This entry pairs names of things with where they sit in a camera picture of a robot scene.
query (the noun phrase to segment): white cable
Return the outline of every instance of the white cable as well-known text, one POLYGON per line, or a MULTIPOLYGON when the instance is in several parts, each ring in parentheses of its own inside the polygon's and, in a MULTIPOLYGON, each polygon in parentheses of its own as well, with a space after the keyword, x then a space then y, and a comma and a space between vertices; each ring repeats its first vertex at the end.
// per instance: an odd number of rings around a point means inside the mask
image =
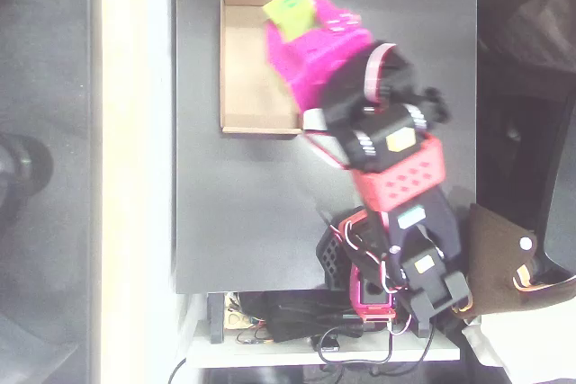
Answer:
POLYGON ((379 103, 378 82, 380 81, 380 69, 383 65, 383 59, 390 49, 396 47, 396 44, 384 43, 376 47, 368 58, 366 63, 366 72, 364 74, 364 96, 371 103, 379 103))
POLYGON ((346 239, 346 242, 348 243, 348 245, 354 249, 355 251, 357 251, 359 249, 358 246, 356 246, 354 243, 352 243, 350 241, 350 237, 348 237, 348 230, 350 229, 350 227, 352 227, 352 222, 351 221, 347 221, 345 226, 344 226, 344 238, 346 239))
POLYGON ((380 280, 384 287, 384 291, 388 294, 396 294, 398 292, 398 290, 391 290, 388 288, 388 285, 386 285, 386 262, 384 260, 382 260, 382 263, 380 264, 380 280))
POLYGON ((404 328, 402 328, 402 329, 400 330, 399 333, 394 333, 394 332, 392 331, 392 322, 390 321, 390 325, 388 326, 388 331, 390 332, 390 334, 391 334, 392 336, 400 336, 400 335, 403 335, 403 334, 406 333, 406 331, 408 330, 408 327, 410 327, 410 322, 411 322, 411 321, 412 321, 412 315, 410 314, 410 315, 408 315, 408 320, 406 320, 406 325, 404 326, 404 328))

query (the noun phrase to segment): wire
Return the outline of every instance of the wire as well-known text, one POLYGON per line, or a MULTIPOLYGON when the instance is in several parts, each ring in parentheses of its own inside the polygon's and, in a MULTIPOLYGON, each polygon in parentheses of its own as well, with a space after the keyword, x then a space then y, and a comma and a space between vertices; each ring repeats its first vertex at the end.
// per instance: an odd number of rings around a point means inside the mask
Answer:
POLYGON ((336 378, 336 381, 334 381, 334 384, 339 384, 340 381, 342 380, 342 377, 344 377, 344 366, 342 366, 342 369, 340 369, 340 374, 338 375, 338 378, 336 378))
POLYGON ((176 375, 176 373, 178 372, 178 370, 184 366, 184 363, 186 363, 186 358, 184 357, 174 368, 174 370, 172 371, 172 373, 170 374, 170 378, 168 378, 168 384, 172 384, 172 380, 174 379, 174 376, 176 375))
POLYGON ((386 285, 386 262, 384 260, 382 260, 381 264, 380 264, 380 281, 382 282, 382 286, 384 288, 384 291, 386 291, 388 294, 392 295, 392 294, 396 294, 398 292, 398 290, 391 290, 390 288, 388 288, 388 285, 386 285))
POLYGON ((399 333, 394 333, 392 332, 392 322, 390 323, 390 328, 388 329, 390 331, 390 333, 392 333, 393 336, 400 336, 403 335, 404 333, 406 333, 406 330, 408 330, 408 327, 410 327, 410 322, 412 321, 412 314, 408 315, 408 319, 406 320, 406 325, 404 326, 404 328, 402 328, 400 330, 399 333))
POLYGON ((264 337, 258 337, 258 336, 257 336, 258 330, 260 330, 260 329, 263 328, 263 327, 264 327, 264 324, 263 324, 263 323, 259 323, 259 324, 256 324, 256 325, 254 325, 254 326, 250 326, 249 328, 245 328, 244 330, 242 330, 240 333, 238 333, 238 334, 236 335, 236 342, 237 342, 238 344, 241 344, 241 345, 259 345, 259 344, 269 344, 269 343, 273 342, 274 339, 264 338, 264 337), (254 335, 253 335, 251 338, 249 338, 249 339, 240 339, 240 337, 241 337, 243 334, 245 334, 248 330, 251 330, 251 329, 253 329, 253 328, 255 328, 256 330, 255 330, 255 332, 254 332, 254 335))
POLYGON ((392 357, 392 348, 393 348, 393 341, 392 341, 392 333, 388 335, 388 355, 384 360, 361 360, 361 359, 354 359, 354 360, 329 360, 324 357, 324 353, 322 352, 322 345, 324 344, 324 339, 326 339, 330 334, 335 333, 337 330, 340 330, 342 326, 336 326, 330 328, 324 335, 320 337, 318 341, 318 356, 320 359, 325 362, 326 364, 358 364, 358 363, 368 363, 368 364, 385 364, 387 363, 390 358, 392 357))
POLYGON ((430 337, 428 338, 428 342, 426 343, 426 347, 424 348, 424 352, 422 353, 422 355, 420 356, 418 361, 416 363, 414 363, 413 365, 411 365, 409 368, 407 368, 405 371, 379 372, 378 374, 374 374, 373 377, 374 376, 380 376, 380 375, 383 375, 384 377, 401 377, 402 375, 407 375, 407 374, 415 371, 416 368, 420 364, 422 364, 422 362, 424 361, 426 354, 428 354, 428 351, 430 350, 430 345, 432 345, 432 340, 434 339, 434 333, 435 332, 436 332, 436 324, 432 324, 432 328, 430 330, 430 337))
POLYGON ((321 135, 323 137, 327 136, 326 134, 320 133, 319 131, 315 131, 312 133, 308 133, 304 131, 302 136, 312 145, 312 149, 316 150, 316 153, 324 159, 329 165, 339 168, 341 170, 349 170, 350 167, 341 161, 339 161, 334 155, 328 152, 323 146, 318 144, 314 139, 310 138, 309 135, 321 135))
POLYGON ((352 243, 350 241, 350 237, 348 236, 348 230, 350 229, 350 227, 352 227, 352 222, 349 220, 346 222, 345 226, 344 226, 344 237, 346 239, 346 243, 348 243, 348 245, 354 249, 355 251, 357 251, 358 249, 360 249, 358 246, 356 246, 354 243, 352 243))
POLYGON ((264 327, 264 326, 259 326, 259 327, 256 328, 256 332, 254 332, 254 338, 255 338, 257 341, 262 341, 264 344, 267 343, 267 342, 273 342, 274 339, 271 338, 271 337, 258 337, 258 332, 259 332, 260 330, 262 330, 263 328, 265 328, 265 327, 264 327))

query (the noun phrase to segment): brown cloth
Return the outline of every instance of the brown cloth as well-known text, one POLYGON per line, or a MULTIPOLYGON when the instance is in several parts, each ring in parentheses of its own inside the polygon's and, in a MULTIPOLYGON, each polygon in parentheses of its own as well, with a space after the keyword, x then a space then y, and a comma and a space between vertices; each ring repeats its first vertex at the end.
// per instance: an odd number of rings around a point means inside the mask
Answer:
POLYGON ((537 245, 536 236, 530 231, 473 204, 467 278, 472 296, 467 307, 454 309, 455 314, 460 318, 470 318, 496 312, 539 309, 575 297, 576 279, 555 285, 531 286, 526 283, 526 277, 521 277, 522 274, 529 276, 537 245), (520 247, 522 237, 531 240, 529 250, 520 247))

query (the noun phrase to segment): cardboard box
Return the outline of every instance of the cardboard box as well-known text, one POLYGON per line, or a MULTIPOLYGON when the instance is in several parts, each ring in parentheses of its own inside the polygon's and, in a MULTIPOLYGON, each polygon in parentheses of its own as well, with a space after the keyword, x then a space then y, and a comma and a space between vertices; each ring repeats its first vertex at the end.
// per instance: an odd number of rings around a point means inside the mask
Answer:
POLYGON ((271 0, 220 1, 220 125, 226 133, 302 132, 282 78, 266 60, 262 6, 271 0))

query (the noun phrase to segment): black tabletop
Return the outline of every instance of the black tabletop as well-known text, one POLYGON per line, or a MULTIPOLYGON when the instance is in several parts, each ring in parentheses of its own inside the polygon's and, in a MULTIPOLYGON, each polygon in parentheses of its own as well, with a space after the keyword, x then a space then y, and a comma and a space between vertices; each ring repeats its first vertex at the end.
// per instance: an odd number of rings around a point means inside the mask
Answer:
MULTIPOLYGON (((398 44, 454 119, 443 143, 451 204, 475 199, 476 0, 332 0, 398 44)), ((355 207, 349 174, 295 139, 226 137, 219 124, 220 0, 176 0, 176 287, 179 292, 322 285, 316 212, 355 207)))

